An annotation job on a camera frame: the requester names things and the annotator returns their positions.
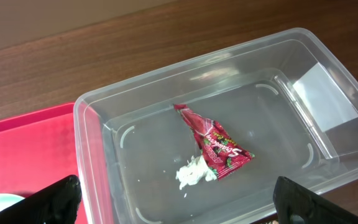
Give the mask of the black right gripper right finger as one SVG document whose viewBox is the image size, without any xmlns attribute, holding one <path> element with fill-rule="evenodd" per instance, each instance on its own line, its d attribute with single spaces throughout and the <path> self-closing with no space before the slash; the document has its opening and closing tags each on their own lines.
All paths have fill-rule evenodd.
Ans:
<svg viewBox="0 0 358 224">
<path fill-rule="evenodd" d="M 358 216 L 287 177 L 278 177 L 273 203 L 279 224 L 358 224 Z"/>
</svg>

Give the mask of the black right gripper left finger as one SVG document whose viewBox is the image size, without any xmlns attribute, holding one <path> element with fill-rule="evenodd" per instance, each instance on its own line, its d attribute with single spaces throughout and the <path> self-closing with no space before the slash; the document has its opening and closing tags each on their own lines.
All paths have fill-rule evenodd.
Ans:
<svg viewBox="0 0 358 224">
<path fill-rule="evenodd" d="M 0 224 L 74 224 L 80 203 L 80 180 L 69 175 L 0 211 Z"/>
</svg>

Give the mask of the red snack wrapper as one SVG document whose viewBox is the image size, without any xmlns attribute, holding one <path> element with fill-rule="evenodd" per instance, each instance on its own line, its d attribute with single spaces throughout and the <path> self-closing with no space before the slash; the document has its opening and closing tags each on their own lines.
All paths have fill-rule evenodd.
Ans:
<svg viewBox="0 0 358 224">
<path fill-rule="evenodd" d="M 221 180 L 250 162 L 255 155 L 236 143 L 215 120 L 202 117 L 187 105 L 174 105 L 190 127 L 209 170 Z"/>
</svg>

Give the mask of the white napkin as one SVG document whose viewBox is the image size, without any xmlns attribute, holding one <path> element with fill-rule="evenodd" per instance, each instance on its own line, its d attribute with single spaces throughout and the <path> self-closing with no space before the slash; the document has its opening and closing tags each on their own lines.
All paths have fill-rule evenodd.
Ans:
<svg viewBox="0 0 358 224">
<path fill-rule="evenodd" d="M 205 179 L 207 182 L 218 179 L 216 174 L 208 167 L 203 156 L 192 156 L 191 161 L 176 172 L 175 178 L 180 182 L 180 190 L 187 185 L 196 185 L 201 179 Z"/>
</svg>

